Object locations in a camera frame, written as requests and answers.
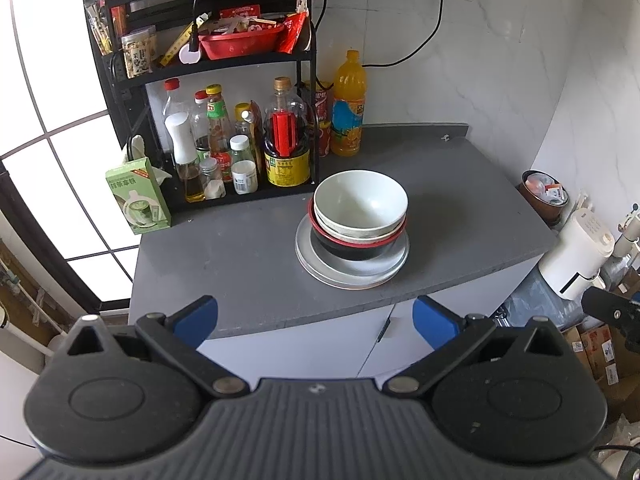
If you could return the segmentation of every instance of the gray countertop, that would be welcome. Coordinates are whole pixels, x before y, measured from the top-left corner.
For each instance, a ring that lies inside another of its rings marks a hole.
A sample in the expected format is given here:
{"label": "gray countertop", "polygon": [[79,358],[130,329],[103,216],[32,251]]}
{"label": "gray countertop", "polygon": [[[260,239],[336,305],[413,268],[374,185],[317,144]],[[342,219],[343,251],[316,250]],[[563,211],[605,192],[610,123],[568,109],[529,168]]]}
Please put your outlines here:
{"label": "gray countertop", "polygon": [[129,319],[172,314],[211,294],[219,307],[211,337],[274,330],[429,294],[549,250],[554,234],[465,139],[466,128],[369,127],[358,155],[322,159],[323,174],[375,170],[406,190],[411,249],[388,283],[348,291],[312,278],[294,251],[309,195],[271,198],[182,214],[143,235]]}

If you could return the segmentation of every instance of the screw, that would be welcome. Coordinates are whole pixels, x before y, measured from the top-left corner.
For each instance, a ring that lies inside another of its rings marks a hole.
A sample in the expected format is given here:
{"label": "screw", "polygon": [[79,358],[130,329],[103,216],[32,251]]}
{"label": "screw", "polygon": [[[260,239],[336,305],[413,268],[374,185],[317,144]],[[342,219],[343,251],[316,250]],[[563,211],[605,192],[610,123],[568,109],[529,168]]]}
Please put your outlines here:
{"label": "screw", "polygon": [[238,394],[244,390],[244,381],[239,377],[221,377],[214,381],[213,389],[223,395]]}
{"label": "screw", "polygon": [[420,383],[413,377],[394,377],[386,386],[395,394],[410,394],[420,387]]}

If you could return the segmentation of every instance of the red basket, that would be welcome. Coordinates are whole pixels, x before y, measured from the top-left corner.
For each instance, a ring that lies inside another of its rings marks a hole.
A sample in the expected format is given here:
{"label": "red basket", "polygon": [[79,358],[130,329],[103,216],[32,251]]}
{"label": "red basket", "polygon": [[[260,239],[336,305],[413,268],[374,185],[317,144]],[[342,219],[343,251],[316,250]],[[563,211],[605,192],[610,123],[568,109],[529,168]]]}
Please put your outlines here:
{"label": "red basket", "polygon": [[209,59],[261,54],[273,51],[278,41],[278,35],[283,30],[285,30],[285,26],[279,23],[267,30],[200,36],[200,43]]}

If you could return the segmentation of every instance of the storage rack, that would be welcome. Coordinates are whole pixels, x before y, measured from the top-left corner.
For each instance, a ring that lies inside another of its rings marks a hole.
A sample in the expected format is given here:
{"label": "storage rack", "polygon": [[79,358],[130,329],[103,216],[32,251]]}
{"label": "storage rack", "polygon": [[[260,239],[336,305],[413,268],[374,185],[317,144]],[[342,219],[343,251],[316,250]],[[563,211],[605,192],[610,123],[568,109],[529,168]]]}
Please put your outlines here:
{"label": "storage rack", "polygon": [[[131,10],[131,4],[143,0],[104,0],[107,14],[110,9],[126,6],[127,28],[136,28],[155,25],[156,30],[166,30],[173,27],[185,27],[192,20],[193,0],[172,0],[160,4],[151,4],[140,10]],[[311,0],[309,2],[309,22],[311,22]],[[212,12],[213,16],[220,9],[239,7],[249,4],[259,4],[263,13],[269,12],[293,12],[296,0],[198,0],[196,14]],[[303,87],[302,62],[309,63],[309,80],[316,80],[316,36],[311,28],[310,49],[305,51],[296,49],[292,54],[268,52],[252,56],[232,57],[220,60],[201,60],[196,64],[181,64],[174,60],[169,66],[155,68],[151,73],[145,73],[135,78],[127,78],[124,70],[124,58],[120,41],[116,37],[112,20],[108,19],[109,34],[113,53],[101,56],[92,38],[94,59],[98,68],[98,78],[105,94],[107,106],[116,129],[116,135],[121,146],[124,146],[129,136],[141,135],[145,140],[146,154],[156,167],[161,167],[172,174],[171,179],[162,183],[161,190],[172,213],[217,206],[235,202],[246,202],[261,198],[271,198],[290,194],[313,192],[319,183],[319,152],[318,152],[318,122],[314,121],[313,134],[310,139],[310,179],[295,187],[277,187],[266,180],[260,183],[254,193],[238,195],[227,193],[225,197],[215,200],[203,200],[201,202],[187,203],[181,191],[180,183],[175,173],[175,168],[170,157],[162,153],[158,131],[153,120],[146,85],[151,82],[180,77],[193,73],[209,72],[220,68],[235,66],[247,66],[263,63],[295,62],[296,63],[296,88],[298,94],[306,102],[307,106],[314,104],[314,92]]]}

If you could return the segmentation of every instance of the orange juice bottle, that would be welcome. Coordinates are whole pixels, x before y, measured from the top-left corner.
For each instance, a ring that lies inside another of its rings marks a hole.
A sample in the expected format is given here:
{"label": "orange juice bottle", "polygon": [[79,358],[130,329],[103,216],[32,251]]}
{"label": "orange juice bottle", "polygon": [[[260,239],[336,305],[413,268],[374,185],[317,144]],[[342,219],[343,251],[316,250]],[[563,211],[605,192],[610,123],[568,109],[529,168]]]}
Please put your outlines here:
{"label": "orange juice bottle", "polygon": [[331,124],[331,151],[351,156],[360,150],[367,73],[357,50],[347,51],[347,61],[334,78],[334,115]]}

